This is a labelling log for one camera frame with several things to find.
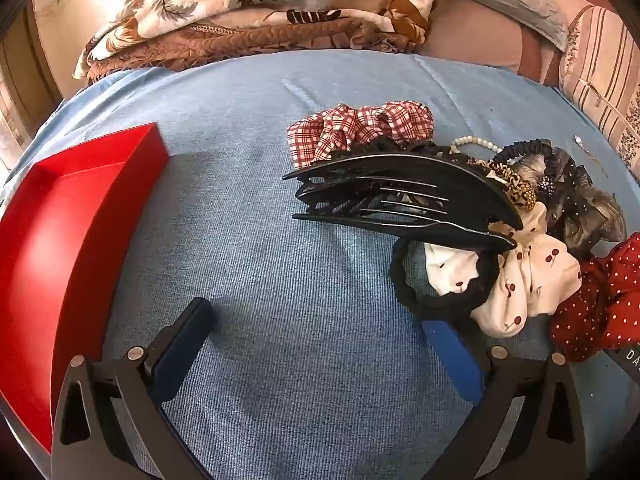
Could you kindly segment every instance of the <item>cream scrunchie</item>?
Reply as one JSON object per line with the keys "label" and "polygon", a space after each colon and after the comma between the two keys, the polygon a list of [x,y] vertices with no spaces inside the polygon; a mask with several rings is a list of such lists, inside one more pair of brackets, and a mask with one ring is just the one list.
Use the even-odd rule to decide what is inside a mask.
{"label": "cream scrunchie", "polygon": [[[480,329],[493,337],[511,337],[523,329],[527,317],[553,314],[561,301],[580,288],[580,263],[560,240],[546,234],[546,207],[519,210],[524,228],[514,231],[501,222],[491,230],[513,237],[514,250],[498,255],[500,275],[485,303],[471,312]],[[478,276],[478,255],[425,244],[429,282],[439,295],[463,292]]]}

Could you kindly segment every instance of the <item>red tray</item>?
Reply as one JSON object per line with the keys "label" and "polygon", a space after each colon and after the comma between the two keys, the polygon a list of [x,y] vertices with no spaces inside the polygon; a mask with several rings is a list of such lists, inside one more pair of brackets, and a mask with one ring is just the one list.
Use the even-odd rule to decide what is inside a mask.
{"label": "red tray", "polygon": [[49,452],[66,366],[99,361],[129,240],[168,155],[154,124],[36,163],[0,219],[0,392]]}

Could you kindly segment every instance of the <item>bed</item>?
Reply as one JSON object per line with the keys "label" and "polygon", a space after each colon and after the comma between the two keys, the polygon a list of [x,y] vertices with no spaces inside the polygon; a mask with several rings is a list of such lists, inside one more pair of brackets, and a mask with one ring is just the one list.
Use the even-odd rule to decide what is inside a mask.
{"label": "bed", "polygon": [[[557,89],[507,70],[379,52],[287,52],[110,75],[62,103],[4,186],[10,196],[34,161],[66,147],[158,123],[172,157],[131,241],[104,355],[148,344],[193,296],[211,301],[216,329],[165,409],[214,478],[420,478],[470,411],[394,297],[393,239],[292,220],[295,184],[280,179],[292,169],[289,124],[340,102],[404,99],[432,110],[440,144],[471,134],[501,145],[551,140],[615,193],[628,232],[640,231],[638,184]],[[540,316],[502,344],[545,358],[547,325]],[[573,372],[593,468],[636,418],[640,389],[602,352]]]}

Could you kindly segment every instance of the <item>pearl bracelet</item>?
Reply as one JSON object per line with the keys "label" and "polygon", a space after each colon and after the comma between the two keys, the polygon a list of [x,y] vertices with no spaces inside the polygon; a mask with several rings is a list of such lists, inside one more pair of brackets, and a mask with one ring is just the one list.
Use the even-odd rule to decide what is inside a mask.
{"label": "pearl bracelet", "polygon": [[470,135],[465,137],[458,137],[453,140],[455,146],[463,146],[464,144],[477,144],[478,146],[484,146],[495,153],[500,153],[502,148],[497,144],[489,142],[488,140],[481,139],[480,137],[472,137]]}

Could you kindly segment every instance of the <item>silver rivet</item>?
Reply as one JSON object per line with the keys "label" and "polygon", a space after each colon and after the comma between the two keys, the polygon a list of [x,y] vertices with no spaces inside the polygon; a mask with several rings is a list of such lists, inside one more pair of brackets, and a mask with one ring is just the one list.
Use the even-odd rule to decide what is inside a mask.
{"label": "silver rivet", "polygon": [[496,359],[506,359],[509,353],[507,352],[507,349],[503,346],[493,346],[491,348],[491,355],[494,356]]}
{"label": "silver rivet", "polygon": [[566,362],[566,358],[558,352],[553,352],[551,354],[551,360],[559,366],[562,366]]}
{"label": "silver rivet", "polygon": [[144,354],[145,354],[145,349],[142,348],[142,346],[134,346],[133,348],[129,349],[129,351],[127,352],[127,358],[130,361],[135,361],[137,359],[140,359]]}
{"label": "silver rivet", "polygon": [[76,355],[71,358],[71,366],[73,368],[78,368],[82,363],[84,363],[84,356]]}

